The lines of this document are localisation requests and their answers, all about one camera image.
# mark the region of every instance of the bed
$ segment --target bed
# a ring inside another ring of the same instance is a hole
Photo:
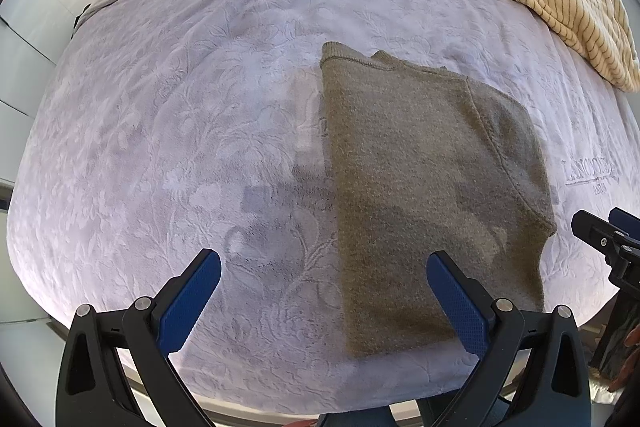
[[[10,257],[33,298],[68,326],[79,304],[153,295],[213,248],[222,281],[172,355],[192,392],[312,414],[459,387],[476,358],[458,341],[365,359],[344,349],[318,66],[329,40],[445,66],[522,103],[558,224],[540,264],[545,310],[566,304],[581,324],[614,295],[570,220],[640,212],[638,124],[524,6],[96,0],[47,87],[12,199]]]

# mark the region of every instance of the leaf pattern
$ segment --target leaf pattern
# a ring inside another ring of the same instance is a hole
[[[172,355],[194,393],[320,413],[461,385],[476,359],[457,341],[362,360],[344,350],[318,67],[328,40],[445,66],[525,105],[558,221],[545,306],[581,322],[613,295],[570,220],[640,211],[638,126],[622,93],[511,0],[118,0],[96,12],[20,166],[8,244],[29,293],[68,326],[81,303],[153,295],[209,247],[222,281]]]

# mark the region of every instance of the blue gripper pad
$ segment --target blue gripper pad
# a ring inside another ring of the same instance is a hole
[[[437,255],[427,260],[427,280],[466,351],[482,358],[489,348],[489,324]]]
[[[169,353],[180,351],[184,346],[204,306],[220,282],[221,273],[220,257],[211,251],[164,312],[159,321],[157,343],[165,357]]]
[[[614,208],[609,213],[609,222],[628,233],[629,237],[640,241],[640,219],[621,208]]]

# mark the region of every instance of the finger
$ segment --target finger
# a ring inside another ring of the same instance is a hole
[[[640,349],[636,349],[628,359],[626,359],[625,363],[623,363],[622,368],[620,369],[620,373],[618,377],[611,382],[609,386],[609,392],[614,393],[615,391],[622,389],[626,386],[626,383],[631,378],[631,375],[636,368],[636,364],[640,360]]]
[[[635,346],[636,344],[640,344],[640,324],[638,324],[625,339],[626,347]]]

